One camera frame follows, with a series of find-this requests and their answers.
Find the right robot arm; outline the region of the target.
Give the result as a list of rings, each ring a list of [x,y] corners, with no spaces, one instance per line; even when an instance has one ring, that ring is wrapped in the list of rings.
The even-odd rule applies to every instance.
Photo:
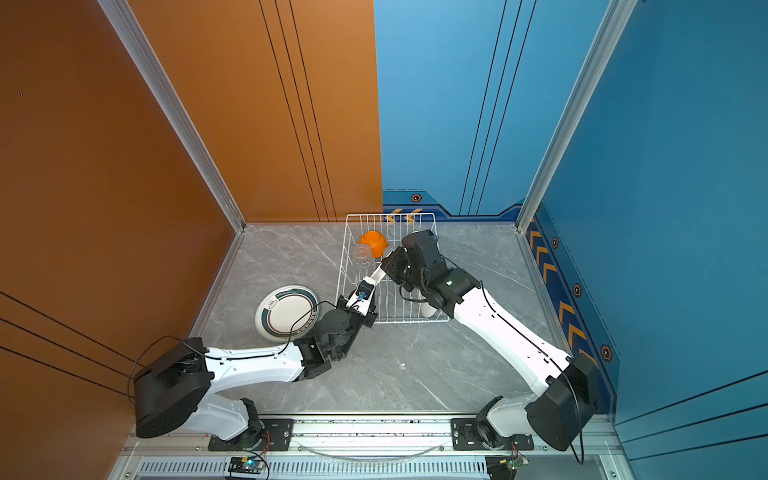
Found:
[[[536,435],[566,451],[581,439],[597,411],[600,374],[585,354],[545,341],[507,312],[484,284],[450,265],[430,230],[411,233],[385,256],[381,270],[399,287],[418,290],[421,302],[469,328],[526,381],[526,397],[497,396],[475,417],[485,447],[501,449],[515,435]]]

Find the green rimmed white plate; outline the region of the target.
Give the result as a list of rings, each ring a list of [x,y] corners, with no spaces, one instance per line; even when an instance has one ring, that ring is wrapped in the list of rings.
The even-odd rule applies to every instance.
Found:
[[[318,319],[320,300],[308,287],[287,285],[268,294],[254,314],[257,333],[273,343],[300,338]]]

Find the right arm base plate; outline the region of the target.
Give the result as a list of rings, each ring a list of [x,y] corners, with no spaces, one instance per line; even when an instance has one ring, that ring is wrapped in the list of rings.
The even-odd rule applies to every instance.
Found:
[[[476,418],[452,418],[450,420],[451,439],[456,451],[474,450],[505,450],[533,451],[533,437],[526,434],[515,434],[502,437],[497,434],[487,422],[479,422]]]

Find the pinkish white plate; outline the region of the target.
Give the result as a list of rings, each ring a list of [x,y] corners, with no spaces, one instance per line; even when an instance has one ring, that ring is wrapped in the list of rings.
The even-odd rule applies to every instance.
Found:
[[[420,303],[419,312],[421,318],[432,318],[438,313],[438,309],[424,301]]]

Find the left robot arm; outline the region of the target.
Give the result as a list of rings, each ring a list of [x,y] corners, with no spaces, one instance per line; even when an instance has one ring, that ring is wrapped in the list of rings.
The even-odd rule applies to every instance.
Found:
[[[314,379],[344,359],[362,327],[378,313],[374,291],[341,297],[304,336],[271,348],[208,348],[190,337],[156,358],[132,379],[135,433],[155,438],[178,429],[210,434],[236,445],[259,439],[263,426],[252,400],[223,392],[261,383]]]

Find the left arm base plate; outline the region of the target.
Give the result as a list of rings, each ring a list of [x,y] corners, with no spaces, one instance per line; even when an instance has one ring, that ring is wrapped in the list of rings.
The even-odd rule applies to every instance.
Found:
[[[295,422],[291,418],[273,418],[261,421],[261,429],[247,429],[231,440],[213,435],[207,449],[212,452],[286,452],[289,450]]]

